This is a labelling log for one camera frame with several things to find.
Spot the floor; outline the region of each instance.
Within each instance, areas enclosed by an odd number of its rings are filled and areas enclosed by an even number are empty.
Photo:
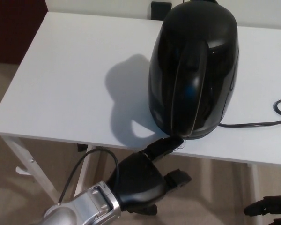
[[[0,101],[18,66],[0,64]],[[75,144],[23,139],[26,147],[61,191],[73,165],[80,158]],[[131,152],[112,149],[119,160]],[[106,155],[106,163],[97,169],[95,180],[106,180],[114,165]],[[246,164],[181,156],[167,156],[157,164],[162,174],[180,168],[187,171],[192,181],[180,191],[171,193],[158,205],[156,217],[127,212],[115,225],[249,225],[243,208],[250,204],[249,168]],[[15,168],[21,163],[0,138],[0,225],[27,225],[40,218],[52,205],[50,198],[29,176],[19,175]],[[73,195],[74,178],[66,198]],[[281,195],[281,168],[259,166],[260,195]],[[272,215],[263,217],[264,224],[272,222]]]

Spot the kettle lid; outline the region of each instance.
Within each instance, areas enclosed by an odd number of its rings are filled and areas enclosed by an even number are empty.
[[[208,1],[190,1],[174,7],[163,21],[163,30],[173,44],[205,40],[217,48],[237,38],[237,23],[226,8]]]

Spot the black cable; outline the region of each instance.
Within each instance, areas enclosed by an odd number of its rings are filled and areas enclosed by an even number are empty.
[[[274,111],[281,115],[281,110],[278,108],[278,104],[281,103],[281,99],[276,101],[273,105]],[[263,123],[242,123],[242,124],[222,124],[220,123],[220,127],[223,128],[256,128],[256,127],[269,127],[281,124],[280,121],[275,122],[263,122]]]
[[[65,196],[65,193],[66,193],[66,191],[67,191],[67,188],[69,187],[69,184],[70,184],[70,182],[71,182],[71,179],[73,178],[73,175],[74,175],[75,171],[77,170],[78,166],[80,165],[80,163],[84,160],[84,158],[85,158],[87,155],[92,154],[92,153],[97,152],[97,151],[104,151],[104,152],[107,152],[108,154],[110,154],[110,155],[112,156],[112,158],[113,158],[113,160],[114,160],[114,162],[115,162],[115,164],[116,164],[116,173],[117,173],[117,174],[116,174],[116,179],[115,179],[115,182],[114,182],[114,188],[113,188],[113,190],[115,190],[115,189],[117,188],[120,173],[119,173],[118,159],[117,159],[116,155],[115,155],[112,151],[110,151],[110,150],[108,150],[108,149],[92,149],[92,150],[88,151],[87,153],[85,153],[85,154],[79,159],[79,161],[76,163],[76,165],[74,166],[73,170],[72,170],[71,173],[70,173],[70,176],[68,177],[68,179],[67,179],[67,181],[66,181],[65,187],[64,187],[64,189],[63,189],[63,191],[62,191],[62,193],[61,193],[61,195],[60,195],[60,198],[59,198],[58,203],[61,203],[61,202],[62,202],[62,199],[63,199],[64,196]]]

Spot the kettle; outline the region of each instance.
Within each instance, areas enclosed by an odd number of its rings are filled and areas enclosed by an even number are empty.
[[[213,131],[229,105],[238,66],[237,23],[209,1],[174,7],[150,62],[149,108],[168,135],[197,139]]]

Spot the dark red wall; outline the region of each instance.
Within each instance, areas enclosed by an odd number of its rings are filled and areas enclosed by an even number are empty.
[[[47,11],[45,0],[0,0],[0,62],[20,64]]]

